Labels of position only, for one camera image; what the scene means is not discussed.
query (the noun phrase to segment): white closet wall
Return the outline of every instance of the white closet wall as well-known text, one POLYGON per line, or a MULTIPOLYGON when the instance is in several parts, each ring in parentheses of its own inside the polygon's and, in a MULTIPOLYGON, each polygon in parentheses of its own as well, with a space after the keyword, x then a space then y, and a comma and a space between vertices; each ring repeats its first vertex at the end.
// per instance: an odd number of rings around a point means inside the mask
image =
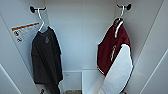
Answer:
POLYGON ((0 32, 0 94, 38 94, 1 15, 0 32))
POLYGON ((135 66, 125 91, 128 94, 167 94, 165 87, 168 87, 168 84, 167 80, 164 80, 167 73, 163 71, 167 71, 167 65, 166 56, 163 55, 168 48, 168 0, 117 2, 124 5, 132 4, 132 9, 124 14, 124 26, 130 36, 135 66))
POLYGON ((45 0, 60 47, 64 90, 81 90, 82 70, 97 70, 97 47, 114 19, 115 0, 45 0))
MULTIPOLYGON (((41 24, 37 12, 30 12, 30 6, 44 8, 45 2, 44 0, 0 0, 0 24, 2 24, 0 25, 0 63, 22 94, 39 93, 32 79, 30 54, 31 42, 37 31, 34 31, 34 35, 27 40, 17 42, 14 32, 11 30, 29 24, 41 24)), ((45 23, 49 24, 46 11, 41 11, 41 14, 45 23)))

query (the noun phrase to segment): red jacket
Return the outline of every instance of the red jacket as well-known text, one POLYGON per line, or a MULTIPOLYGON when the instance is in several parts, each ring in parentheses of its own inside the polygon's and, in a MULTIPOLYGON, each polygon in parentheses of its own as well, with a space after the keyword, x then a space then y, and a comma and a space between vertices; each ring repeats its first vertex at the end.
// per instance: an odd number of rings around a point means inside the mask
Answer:
POLYGON ((98 69, 106 76, 122 44, 130 46, 129 37, 123 27, 123 20, 114 23, 107 31, 103 41, 98 45, 98 69))

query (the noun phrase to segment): wall hook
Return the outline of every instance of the wall hook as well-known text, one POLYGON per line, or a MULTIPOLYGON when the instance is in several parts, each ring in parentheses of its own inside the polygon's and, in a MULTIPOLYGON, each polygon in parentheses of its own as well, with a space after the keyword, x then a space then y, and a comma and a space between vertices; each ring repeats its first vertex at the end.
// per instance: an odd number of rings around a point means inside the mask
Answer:
POLYGON ((30 11, 31 11, 32 13, 34 13, 35 10, 38 10, 38 9, 35 9, 33 6, 30 6, 30 11))
POLYGON ((130 10, 131 9, 131 4, 128 4, 128 6, 124 6, 124 8, 127 8, 127 10, 130 10))

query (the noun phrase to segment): red and white jacket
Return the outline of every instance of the red and white jacket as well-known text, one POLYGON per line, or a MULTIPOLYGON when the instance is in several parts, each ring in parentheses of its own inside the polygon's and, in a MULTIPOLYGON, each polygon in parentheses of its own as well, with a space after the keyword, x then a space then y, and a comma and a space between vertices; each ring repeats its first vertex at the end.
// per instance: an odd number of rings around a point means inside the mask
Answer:
POLYGON ((98 69, 106 76, 98 94, 119 94, 133 68, 130 41, 122 19, 108 30, 98 47, 98 69))
POLYGON ((98 45, 97 65, 103 75, 107 75, 122 44, 130 46, 129 37, 123 27, 123 19, 120 19, 109 28, 103 41, 98 45))

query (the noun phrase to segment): hanging clothing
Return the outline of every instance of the hanging clothing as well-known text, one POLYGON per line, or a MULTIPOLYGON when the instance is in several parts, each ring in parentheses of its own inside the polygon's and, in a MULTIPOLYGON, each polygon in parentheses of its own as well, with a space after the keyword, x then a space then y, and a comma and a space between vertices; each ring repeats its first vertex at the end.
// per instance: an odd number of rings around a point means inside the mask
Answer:
POLYGON ((121 47, 100 87, 99 94, 119 94, 128 82, 133 68, 130 47, 126 44, 122 44, 121 47))
POLYGON ((48 27, 44 33, 38 31, 31 51, 34 82, 48 86, 51 94, 60 94, 58 84, 63 79, 60 54, 54 30, 48 27))
POLYGON ((98 45, 97 65, 103 75, 107 75, 122 44, 130 46, 129 37, 123 27, 123 19, 120 19, 109 28, 103 41, 98 45))

